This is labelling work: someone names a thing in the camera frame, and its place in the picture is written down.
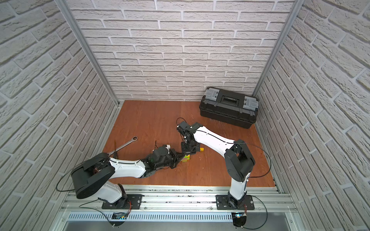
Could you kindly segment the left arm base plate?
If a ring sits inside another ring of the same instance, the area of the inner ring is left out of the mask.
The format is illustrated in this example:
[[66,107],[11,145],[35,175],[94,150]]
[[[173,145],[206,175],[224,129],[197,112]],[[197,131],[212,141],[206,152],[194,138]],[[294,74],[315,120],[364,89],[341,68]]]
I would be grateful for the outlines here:
[[114,203],[103,202],[102,209],[139,209],[142,199],[142,194],[127,194]]

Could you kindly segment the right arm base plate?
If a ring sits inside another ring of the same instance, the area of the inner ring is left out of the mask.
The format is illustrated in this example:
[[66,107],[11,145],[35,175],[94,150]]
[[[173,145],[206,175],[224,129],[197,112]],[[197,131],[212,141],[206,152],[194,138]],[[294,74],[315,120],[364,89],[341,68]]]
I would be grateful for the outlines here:
[[255,210],[254,201],[251,195],[244,195],[242,199],[237,200],[231,195],[216,195],[216,206],[218,210]]

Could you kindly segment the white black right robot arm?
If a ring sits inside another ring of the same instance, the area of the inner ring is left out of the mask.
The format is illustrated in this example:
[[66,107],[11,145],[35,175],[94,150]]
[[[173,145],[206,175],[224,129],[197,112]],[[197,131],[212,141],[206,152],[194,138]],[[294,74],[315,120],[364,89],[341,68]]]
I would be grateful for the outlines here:
[[189,125],[183,121],[177,125],[177,130],[183,137],[181,148],[185,155],[196,154],[204,144],[224,158],[226,170],[232,178],[227,203],[237,209],[245,199],[247,181],[255,165],[247,144],[243,140],[224,138],[199,123]]

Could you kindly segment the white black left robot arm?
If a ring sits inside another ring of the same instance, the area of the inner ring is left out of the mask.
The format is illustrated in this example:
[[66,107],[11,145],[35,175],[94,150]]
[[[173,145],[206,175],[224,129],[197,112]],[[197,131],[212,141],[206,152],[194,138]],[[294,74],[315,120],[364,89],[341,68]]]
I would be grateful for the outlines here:
[[121,184],[113,184],[114,178],[148,178],[157,171],[175,168],[185,157],[170,146],[161,146],[146,158],[127,161],[111,158],[107,153],[78,165],[71,171],[74,191],[78,199],[96,196],[108,208],[125,208],[129,199]]

